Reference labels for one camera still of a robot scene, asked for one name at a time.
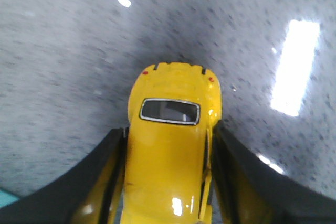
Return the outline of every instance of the car window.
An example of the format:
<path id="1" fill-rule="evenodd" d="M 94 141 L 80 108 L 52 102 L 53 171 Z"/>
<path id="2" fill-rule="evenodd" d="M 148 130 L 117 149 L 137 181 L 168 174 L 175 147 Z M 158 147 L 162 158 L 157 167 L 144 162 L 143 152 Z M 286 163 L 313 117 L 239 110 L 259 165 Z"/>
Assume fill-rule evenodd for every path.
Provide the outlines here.
<path id="1" fill-rule="evenodd" d="M 185 101 L 146 99 L 140 117 L 150 121 L 195 125 L 198 123 L 199 107 L 196 103 Z"/>

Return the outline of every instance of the speckled floor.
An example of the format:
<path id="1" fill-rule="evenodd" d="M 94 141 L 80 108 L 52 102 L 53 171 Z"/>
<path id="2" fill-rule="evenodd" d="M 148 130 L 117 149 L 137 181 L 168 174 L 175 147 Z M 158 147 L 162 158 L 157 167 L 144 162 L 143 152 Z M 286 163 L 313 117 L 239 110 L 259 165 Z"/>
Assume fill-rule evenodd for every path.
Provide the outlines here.
<path id="1" fill-rule="evenodd" d="M 188 61 L 217 73 L 226 124 L 248 148 L 336 198 L 336 0 L 130 1 L 0 0 L 1 187 L 28 195 L 66 172 L 127 125 L 145 66 Z M 295 116 L 272 106 L 293 19 L 320 28 L 317 42 L 299 30 L 297 75 L 280 85 L 289 106 L 303 80 Z"/>

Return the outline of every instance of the yellow toy car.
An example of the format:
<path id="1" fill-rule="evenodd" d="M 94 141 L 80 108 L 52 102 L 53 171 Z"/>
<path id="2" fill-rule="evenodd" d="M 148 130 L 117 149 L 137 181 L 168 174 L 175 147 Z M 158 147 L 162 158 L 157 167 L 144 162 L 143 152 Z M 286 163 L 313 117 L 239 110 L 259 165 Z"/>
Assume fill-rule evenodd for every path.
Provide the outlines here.
<path id="1" fill-rule="evenodd" d="M 130 94 L 121 224 L 211 223 L 215 74 L 188 63 L 147 67 Z"/>

